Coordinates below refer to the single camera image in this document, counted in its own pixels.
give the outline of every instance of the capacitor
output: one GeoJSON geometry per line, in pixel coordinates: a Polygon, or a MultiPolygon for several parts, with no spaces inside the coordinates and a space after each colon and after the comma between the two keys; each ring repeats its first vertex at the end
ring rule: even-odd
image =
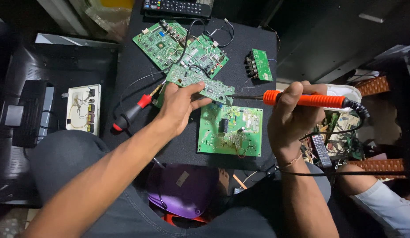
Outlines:
{"type": "Polygon", "coordinates": [[[220,121],[220,132],[222,133],[227,133],[227,130],[229,129],[229,120],[226,118],[221,119],[220,121]]]}

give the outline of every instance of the white plastic container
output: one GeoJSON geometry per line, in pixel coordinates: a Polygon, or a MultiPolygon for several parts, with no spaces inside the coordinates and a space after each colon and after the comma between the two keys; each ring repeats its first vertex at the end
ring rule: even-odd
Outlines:
{"type": "MultiPolygon", "coordinates": [[[[328,96],[345,96],[348,99],[357,101],[359,103],[362,100],[361,92],[353,86],[335,85],[335,84],[326,84],[326,85],[328,87],[327,89],[328,96]]],[[[324,110],[349,112],[351,111],[351,108],[324,108],[324,110]]]]}

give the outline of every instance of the remote control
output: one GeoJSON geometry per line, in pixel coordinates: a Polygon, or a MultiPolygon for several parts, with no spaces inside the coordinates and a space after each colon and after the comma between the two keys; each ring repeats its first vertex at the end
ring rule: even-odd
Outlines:
{"type": "Polygon", "coordinates": [[[328,156],[327,149],[325,148],[323,137],[321,135],[312,136],[312,142],[314,143],[315,150],[317,151],[318,157],[321,160],[323,168],[328,168],[333,166],[331,159],[328,156]]]}
{"type": "Polygon", "coordinates": [[[211,7],[209,5],[185,1],[145,0],[143,9],[202,17],[211,16],[211,7]]]}

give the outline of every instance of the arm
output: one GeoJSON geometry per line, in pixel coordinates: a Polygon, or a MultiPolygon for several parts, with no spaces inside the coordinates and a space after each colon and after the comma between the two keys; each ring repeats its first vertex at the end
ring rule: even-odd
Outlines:
{"type": "Polygon", "coordinates": [[[81,236],[156,153],[184,130],[192,110],[212,101],[209,98],[191,100],[191,96],[204,86],[202,82],[179,89],[175,84],[168,84],[164,105],[157,117],[59,190],[35,217],[24,236],[81,236]]]}
{"type": "MultiPolygon", "coordinates": [[[[295,82],[284,91],[274,107],[268,123],[268,137],[280,168],[300,156],[298,138],[325,117],[322,108],[296,106],[302,94],[326,95],[327,86],[310,85],[307,81],[295,82]]],[[[309,173],[301,158],[283,170],[309,173]]],[[[282,187],[286,221],[293,237],[339,237],[328,206],[313,177],[283,173],[282,187]]]]}

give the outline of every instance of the black table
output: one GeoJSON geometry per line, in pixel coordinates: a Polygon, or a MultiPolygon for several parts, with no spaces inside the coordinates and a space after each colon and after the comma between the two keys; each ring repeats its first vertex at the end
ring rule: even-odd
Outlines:
{"type": "MultiPolygon", "coordinates": [[[[136,1],[131,14],[128,33],[124,40],[124,48],[120,57],[119,72],[116,80],[115,92],[111,102],[113,108],[108,113],[106,118],[106,127],[103,136],[104,142],[110,149],[116,148],[129,138],[128,133],[114,135],[111,132],[112,123],[118,115],[122,113],[119,106],[120,95],[123,90],[136,79],[144,77],[152,72],[156,72],[154,63],[140,50],[140,48],[132,42],[132,38],[139,34],[141,30],[151,27],[155,23],[143,22],[143,16],[140,14],[141,1],[136,1]]],[[[268,58],[276,59],[277,38],[274,32],[252,28],[240,24],[233,24],[235,29],[235,37],[233,42],[224,48],[229,61],[225,67],[214,77],[215,80],[222,81],[228,86],[234,86],[236,91],[242,90],[245,94],[259,95],[263,94],[268,89],[276,89],[276,82],[266,82],[265,84],[253,85],[244,68],[244,57],[252,48],[265,50],[268,58]]],[[[216,28],[224,26],[223,29],[228,29],[222,19],[211,19],[206,29],[213,32],[216,28]]],[[[199,36],[203,31],[202,25],[194,25],[192,34],[199,36]]],[[[218,30],[214,35],[214,39],[221,45],[226,44],[230,40],[230,35],[224,30],[218,30]]],[[[276,62],[271,61],[271,72],[273,78],[276,79],[276,62]]],[[[143,94],[149,94],[157,85],[158,80],[163,80],[165,75],[157,74],[154,78],[148,77],[134,84],[124,95],[123,106],[129,108],[137,103],[143,94]]],[[[199,133],[200,109],[192,112],[191,120],[189,121],[184,132],[169,142],[156,158],[162,163],[182,163],[193,165],[217,166],[226,169],[243,169],[252,171],[262,171],[268,169],[275,163],[270,145],[267,138],[267,122],[271,114],[272,108],[264,105],[260,101],[250,100],[234,100],[234,106],[244,106],[264,109],[264,118],[262,125],[262,152],[261,157],[246,156],[240,159],[236,155],[229,154],[205,154],[197,153],[197,138],[199,133]]],[[[142,127],[147,125],[157,115],[159,109],[155,106],[148,106],[136,118],[135,123],[130,128],[131,132],[137,132],[142,127]]]]}

